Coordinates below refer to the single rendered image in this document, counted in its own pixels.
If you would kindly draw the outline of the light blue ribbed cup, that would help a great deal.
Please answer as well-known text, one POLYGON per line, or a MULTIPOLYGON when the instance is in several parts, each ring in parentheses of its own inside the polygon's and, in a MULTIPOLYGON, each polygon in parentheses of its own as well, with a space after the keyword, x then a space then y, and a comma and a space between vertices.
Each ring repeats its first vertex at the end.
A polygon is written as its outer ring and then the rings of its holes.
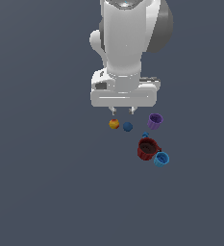
POLYGON ((154 158, 154 164, 158 167, 164 167, 169 163, 169 156, 165 152, 158 152, 154 158))

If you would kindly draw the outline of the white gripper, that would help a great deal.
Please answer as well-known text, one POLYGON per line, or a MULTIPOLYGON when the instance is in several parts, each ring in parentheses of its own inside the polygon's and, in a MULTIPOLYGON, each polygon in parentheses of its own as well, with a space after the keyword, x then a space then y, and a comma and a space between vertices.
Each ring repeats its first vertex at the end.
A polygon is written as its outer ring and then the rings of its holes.
POLYGON ((115 107, 131 107, 129 114, 134 115, 137 107, 153 107, 157 102, 157 91, 161 80, 157 77, 142 77, 136 88, 130 89, 132 77, 124 77, 125 88, 116 91, 117 81, 112 79, 106 69, 95 71, 91 78, 90 101, 94 107, 109 107, 116 115, 115 107))

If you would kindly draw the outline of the dark red ribbed cup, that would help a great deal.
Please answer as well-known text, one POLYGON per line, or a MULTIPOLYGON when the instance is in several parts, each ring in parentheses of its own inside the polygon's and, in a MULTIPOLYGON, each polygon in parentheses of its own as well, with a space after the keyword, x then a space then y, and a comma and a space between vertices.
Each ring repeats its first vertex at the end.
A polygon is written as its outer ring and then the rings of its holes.
POLYGON ((161 150, 162 148, 154 139, 145 137, 138 143, 137 155, 142 160, 150 160, 161 150))

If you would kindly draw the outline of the purple ribbed cup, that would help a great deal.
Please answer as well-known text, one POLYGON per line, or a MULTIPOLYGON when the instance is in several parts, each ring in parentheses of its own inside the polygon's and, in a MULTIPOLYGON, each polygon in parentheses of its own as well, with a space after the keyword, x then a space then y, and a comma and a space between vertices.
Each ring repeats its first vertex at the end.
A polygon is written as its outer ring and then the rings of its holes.
POLYGON ((159 113, 151 113, 149 115, 147 126, 151 130, 157 130, 162 122, 163 122, 163 118, 159 113))

